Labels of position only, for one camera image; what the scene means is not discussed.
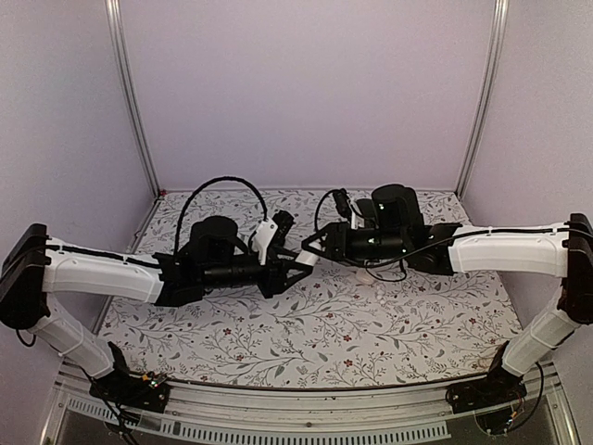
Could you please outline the white earbud case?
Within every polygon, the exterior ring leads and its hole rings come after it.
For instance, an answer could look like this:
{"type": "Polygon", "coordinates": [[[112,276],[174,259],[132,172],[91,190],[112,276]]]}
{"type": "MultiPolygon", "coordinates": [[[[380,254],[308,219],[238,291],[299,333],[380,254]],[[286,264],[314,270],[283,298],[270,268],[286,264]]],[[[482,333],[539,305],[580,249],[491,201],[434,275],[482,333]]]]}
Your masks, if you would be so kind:
{"type": "Polygon", "coordinates": [[[296,257],[296,262],[300,264],[305,264],[311,267],[314,267],[317,261],[319,260],[319,256],[315,253],[301,250],[300,253],[296,257]]]}
{"type": "Polygon", "coordinates": [[[357,270],[355,275],[357,280],[365,286],[370,286],[375,282],[375,279],[366,270],[357,270]]]}

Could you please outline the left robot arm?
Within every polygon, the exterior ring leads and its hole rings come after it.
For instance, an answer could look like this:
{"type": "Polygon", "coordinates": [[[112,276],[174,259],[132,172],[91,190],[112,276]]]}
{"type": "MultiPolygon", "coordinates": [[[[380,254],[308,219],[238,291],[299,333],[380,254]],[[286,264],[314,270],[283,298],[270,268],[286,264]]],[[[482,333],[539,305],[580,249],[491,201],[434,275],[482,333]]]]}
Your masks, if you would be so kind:
{"type": "Polygon", "coordinates": [[[126,255],[69,245],[31,225],[1,270],[1,322],[26,330],[77,363],[118,402],[137,395],[118,347],[98,339],[54,299],[56,293],[108,295],[178,308],[216,289],[256,286],[270,299],[309,276],[318,258],[284,248],[290,223],[262,221],[252,241],[235,221],[208,217],[193,224],[178,251],[126,255]]]}

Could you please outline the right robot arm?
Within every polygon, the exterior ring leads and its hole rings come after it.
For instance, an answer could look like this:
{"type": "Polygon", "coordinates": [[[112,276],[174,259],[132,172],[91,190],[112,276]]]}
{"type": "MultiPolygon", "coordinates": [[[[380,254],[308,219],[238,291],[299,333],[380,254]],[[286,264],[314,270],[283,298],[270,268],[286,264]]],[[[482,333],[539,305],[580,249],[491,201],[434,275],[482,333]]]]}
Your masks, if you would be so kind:
{"type": "Polygon", "coordinates": [[[499,348],[478,390],[488,404],[500,403],[540,358],[592,323],[592,226],[581,213],[535,227],[428,225],[416,192],[401,184],[383,185],[357,202],[343,189],[331,194],[342,222],[315,226],[302,242],[329,261],[367,269],[404,261],[435,275],[497,271],[561,279],[560,295],[499,348]]]}

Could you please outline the floral patterned table mat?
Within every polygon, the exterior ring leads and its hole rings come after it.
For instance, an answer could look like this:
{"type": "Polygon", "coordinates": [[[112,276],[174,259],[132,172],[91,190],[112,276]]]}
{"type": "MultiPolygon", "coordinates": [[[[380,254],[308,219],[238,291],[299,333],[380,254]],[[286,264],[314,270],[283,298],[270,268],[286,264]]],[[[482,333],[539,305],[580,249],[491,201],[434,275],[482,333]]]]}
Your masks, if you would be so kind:
{"type": "Polygon", "coordinates": [[[371,273],[320,261],[272,299],[224,289],[179,309],[114,299],[99,334],[139,373],[272,388],[360,388],[484,372],[521,328],[491,272],[371,273]]]}

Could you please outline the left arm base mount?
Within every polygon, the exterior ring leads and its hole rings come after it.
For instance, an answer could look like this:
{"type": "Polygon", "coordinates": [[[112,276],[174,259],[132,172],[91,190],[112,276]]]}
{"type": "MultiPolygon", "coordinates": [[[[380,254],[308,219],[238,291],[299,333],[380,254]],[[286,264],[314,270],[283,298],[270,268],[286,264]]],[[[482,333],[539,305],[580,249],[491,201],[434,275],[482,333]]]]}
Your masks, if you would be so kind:
{"type": "Polygon", "coordinates": [[[170,397],[168,376],[154,371],[133,375],[120,348],[112,342],[107,345],[113,354],[114,369],[103,377],[92,377],[89,394],[116,405],[164,413],[170,397]]]}

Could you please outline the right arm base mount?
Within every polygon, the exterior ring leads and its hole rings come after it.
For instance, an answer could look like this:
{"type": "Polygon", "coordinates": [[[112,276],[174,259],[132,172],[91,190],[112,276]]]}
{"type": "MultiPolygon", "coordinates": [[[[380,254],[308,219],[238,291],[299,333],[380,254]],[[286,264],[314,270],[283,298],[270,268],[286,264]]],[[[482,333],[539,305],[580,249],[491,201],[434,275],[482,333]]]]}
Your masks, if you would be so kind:
{"type": "Polygon", "coordinates": [[[523,377],[503,368],[503,355],[508,345],[506,342],[498,349],[485,376],[447,387],[445,400],[453,413],[479,410],[526,396],[523,377]]]}

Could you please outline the front aluminium rail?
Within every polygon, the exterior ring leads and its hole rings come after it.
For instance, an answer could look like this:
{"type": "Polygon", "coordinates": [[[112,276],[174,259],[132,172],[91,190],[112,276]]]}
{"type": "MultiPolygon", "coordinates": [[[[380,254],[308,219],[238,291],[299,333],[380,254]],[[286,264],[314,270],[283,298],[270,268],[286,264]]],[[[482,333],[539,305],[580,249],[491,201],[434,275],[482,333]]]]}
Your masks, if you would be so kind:
{"type": "Polygon", "coordinates": [[[360,389],[265,389],[172,381],[163,413],[108,405],[74,365],[53,386],[44,444],[578,444],[553,364],[526,394],[457,409],[449,382],[360,389]]]}

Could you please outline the right aluminium frame post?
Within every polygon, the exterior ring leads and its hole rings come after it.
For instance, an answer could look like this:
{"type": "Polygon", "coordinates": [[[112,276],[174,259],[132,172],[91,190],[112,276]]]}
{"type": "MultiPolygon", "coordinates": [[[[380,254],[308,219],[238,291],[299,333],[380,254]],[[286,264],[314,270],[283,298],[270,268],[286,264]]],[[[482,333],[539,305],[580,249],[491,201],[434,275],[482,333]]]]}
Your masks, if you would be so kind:
{"type": "Polygon", "coordinates": [[[473,168],[477,161],[478,151],[486,127],[489,106],[497,79],[498,65],[504,46],[509,6],[510,2],[508,0],[496,0],[494,2],[484,75],[479,89],[478,101],[467,147],[455,188],[455,195],[460,201],[463,201],[468,191],[473,168]]]}

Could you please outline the aluminium frame post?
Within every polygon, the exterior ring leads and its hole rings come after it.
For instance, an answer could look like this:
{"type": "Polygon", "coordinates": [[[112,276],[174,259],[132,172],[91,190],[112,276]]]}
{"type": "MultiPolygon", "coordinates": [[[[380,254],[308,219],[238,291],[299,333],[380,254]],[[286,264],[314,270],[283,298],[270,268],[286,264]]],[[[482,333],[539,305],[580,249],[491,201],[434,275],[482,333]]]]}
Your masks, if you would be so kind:
{"type": "Polygon", "coordinates": [[[121,1],[106,0],[105,6],[107,12],[107,24],[116,65],[120,76],[121,91],[123,93],[125,106],[129,116],[138,157],[147,180],[149,190],[155,198],[158,198],[161,188],[158,181],[157,170],[147,143],[141,111],[133,84],[132,69],[130,65],[121,15],[121,1]]]}
{"type": "Polygon", "coordinates": [[[455,188],[455,195],[460,201],[463,201],[468,191],[473,168],[477,161],[478,151],[486,127],[489,106],[497,79],[498,65],[504,46],[509,6],[510,2],[508,0],[496,0],[494,2],[484,75],[479,89],[478,101],[467,147],[455,188]]]}

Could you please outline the left aluminium frame post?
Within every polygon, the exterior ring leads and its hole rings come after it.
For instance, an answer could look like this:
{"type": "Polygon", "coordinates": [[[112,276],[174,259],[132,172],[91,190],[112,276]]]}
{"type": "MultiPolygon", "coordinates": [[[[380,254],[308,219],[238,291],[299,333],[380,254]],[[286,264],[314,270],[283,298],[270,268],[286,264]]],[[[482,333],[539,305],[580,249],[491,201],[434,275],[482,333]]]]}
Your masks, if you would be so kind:
{"type": "Polygon", "coordinates": [[[138,157],[147,180],[149,190],[155,198],[158,198],[161,188],[158,181],[157,170],[147,143],[141,111],[133,84],[132,69],[130,65],[121,15],[121,1],[106,0],[105,6],[107,12],[107,24],[116,65],[120,76],[121,91],[123,93],[125,106],[129,116],[138,157]]]}

